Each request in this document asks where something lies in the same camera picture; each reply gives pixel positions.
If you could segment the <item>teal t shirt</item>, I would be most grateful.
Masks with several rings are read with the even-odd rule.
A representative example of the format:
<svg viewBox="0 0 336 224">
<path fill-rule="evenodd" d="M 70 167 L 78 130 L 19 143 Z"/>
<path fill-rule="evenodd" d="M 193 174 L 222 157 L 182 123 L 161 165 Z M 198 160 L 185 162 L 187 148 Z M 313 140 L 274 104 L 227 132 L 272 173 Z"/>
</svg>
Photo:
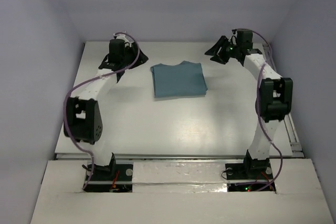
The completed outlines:
<svg viewBox="0 0 336 224">
<path fill-rule="evenodd" d="M 156 99 L 202 97 L 208 90 L 201 63 L 157 64 L 151 73 Z"/>
</svg>

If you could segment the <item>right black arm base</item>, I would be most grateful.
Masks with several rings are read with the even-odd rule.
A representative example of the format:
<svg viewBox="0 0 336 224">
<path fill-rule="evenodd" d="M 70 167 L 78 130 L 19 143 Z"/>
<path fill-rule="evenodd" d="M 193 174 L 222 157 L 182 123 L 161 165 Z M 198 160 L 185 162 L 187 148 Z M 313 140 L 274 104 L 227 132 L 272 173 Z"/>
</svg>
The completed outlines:
<svg viewBox="0 0 336 224">
<path fill-rule="evenodd" d="M 270 168 L 269 158 L 258 160 L 252 159 L 249 150 L 242 163 L 228 163 L 221 173 L 221 177 L 225 180 L 237 180 L 236 183 L 229 184 L 229 190 L 234 191 L 276 191 L 275 184 L 268 185 L 273 175 L 267 175 L 266 170 Z"/>
</svg>

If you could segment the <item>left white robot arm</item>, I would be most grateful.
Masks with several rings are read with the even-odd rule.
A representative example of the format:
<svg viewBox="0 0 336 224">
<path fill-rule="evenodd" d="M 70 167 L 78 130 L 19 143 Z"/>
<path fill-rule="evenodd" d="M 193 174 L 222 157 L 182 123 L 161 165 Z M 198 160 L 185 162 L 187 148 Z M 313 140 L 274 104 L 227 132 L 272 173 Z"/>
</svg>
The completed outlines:
<svg viewBox="0 0 336 224">
<path fill-rule="evenodd" d="M 101 139 L 103 122 L 99 98 L 117 84 L 125 72 L 148 61 L 130 35 L 119 32 L 109 41 L 108 53 L 96 75 L 74 87 L 84 87 L 78 95 L 69 91 L 64 101 L 64 134 L 74 146 L 91 158 L 85 167 L 90 178 L 111 180 L 116 174 L 116 159 Z"/>
</svg>

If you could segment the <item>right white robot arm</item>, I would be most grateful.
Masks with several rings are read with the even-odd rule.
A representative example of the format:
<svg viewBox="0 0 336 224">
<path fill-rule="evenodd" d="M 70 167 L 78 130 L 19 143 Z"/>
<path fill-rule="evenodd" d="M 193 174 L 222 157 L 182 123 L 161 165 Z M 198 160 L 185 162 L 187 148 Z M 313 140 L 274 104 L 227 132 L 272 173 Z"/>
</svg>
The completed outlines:
<svg viewBox="0 0 336 224">
<path fill-rule="evenodd" d="M 270 167 L 270 148 L 275 147 L 275 132 L 291 112 L 293 80 L 282 77 L 267 63 L 263 53 L 253 47 L 251 29 L 238 28 L 232 36 L 220 39 L 206 55 L 211 61 L 227 64 L 236 59 L 257 81 L 255 111 L 258 118 L 254 139 L 242 163 L 226 164 L 224 173 L 229 180 L 255 180 Z"/>
</svg>

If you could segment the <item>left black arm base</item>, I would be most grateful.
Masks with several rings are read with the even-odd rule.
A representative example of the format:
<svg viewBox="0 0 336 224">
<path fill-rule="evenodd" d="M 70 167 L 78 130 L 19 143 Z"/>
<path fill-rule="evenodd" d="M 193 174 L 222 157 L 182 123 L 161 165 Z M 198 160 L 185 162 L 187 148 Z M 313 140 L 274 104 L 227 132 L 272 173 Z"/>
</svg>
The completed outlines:
<svg viewBox="0 0 336 224">
<path fill-rule="evenodd" d="M 112 153 L 111 161 L 107 166 L 94 165 L 94 171 L 86 185 L 92 165 L 83 165 L 87 171 L 84 182 L 84 191 L 88 193 L 131 193 L 133 163 L 118 163 Z"/>
</svg>

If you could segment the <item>aluminium front rail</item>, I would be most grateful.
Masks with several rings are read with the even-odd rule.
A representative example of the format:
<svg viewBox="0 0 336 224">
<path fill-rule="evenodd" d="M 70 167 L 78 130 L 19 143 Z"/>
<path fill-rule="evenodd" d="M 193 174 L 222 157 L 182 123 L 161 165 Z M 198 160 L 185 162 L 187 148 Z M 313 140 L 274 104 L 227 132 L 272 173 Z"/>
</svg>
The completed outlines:
<svg viewBox="0 0 336 224">
<path fill-rule="evenodd" d="M 85 153 L 56 153 L 54 159 L 88 159 Z M 115 154 L 116 159 L 243 159 L 243 156 L 197 156 L 197 155 L 136 155 L 136 154 Z"/>
</svg>

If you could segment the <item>aluminium rail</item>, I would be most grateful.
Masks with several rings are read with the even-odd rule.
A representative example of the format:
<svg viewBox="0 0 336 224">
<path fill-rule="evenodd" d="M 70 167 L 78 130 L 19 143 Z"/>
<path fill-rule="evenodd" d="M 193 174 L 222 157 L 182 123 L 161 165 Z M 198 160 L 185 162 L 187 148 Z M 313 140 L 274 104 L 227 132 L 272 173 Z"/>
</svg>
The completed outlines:
<svg viewBox="0 0 336 224">
<path fill-rule="evenodd" d="M 272 48 L 270 44 L 268 42 L 263 43 L 263 49 L 265 52 L 265 58 L 267 62 L 275 71 L 277 71 L 277 68 L 275 66 L 272 57 Z M 291 114 L 285 116 L 284 125 L 287 131 L 290 147 L 292 150 L 292 158 L 305 158 Z"/>
<path fill-rule="evenodd" d="M 56 153 L 54 159 L 88 159 L 85 153 Z M 197 155 L 136 155 L 136 154 L 115 154 L 116 159 L 243 159 L 243 156 L 197 156 Z"/>
</svg>

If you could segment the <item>aluminium right side rail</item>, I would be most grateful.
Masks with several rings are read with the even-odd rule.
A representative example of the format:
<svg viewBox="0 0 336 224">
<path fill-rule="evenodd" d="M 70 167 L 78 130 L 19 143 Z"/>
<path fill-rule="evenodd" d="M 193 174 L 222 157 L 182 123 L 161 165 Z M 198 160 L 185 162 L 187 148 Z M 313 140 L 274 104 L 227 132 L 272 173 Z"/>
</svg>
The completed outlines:
<svg viewBox="0 0 336 224">
<path fill-rule="evenodd" d="M 270 44 L 268 42 L 263 43 L 263 49 L 265 52 L 265 58 L 267 62 L 275 71 L 277 71 L 277 68 L 275 66 L 272 57 L 272 48 Z M 287 131 L 290 147 L 292 150 L 292 158 L 305 158 L 291 114 L 285 116 L 284 125 Z"/>
</svg>

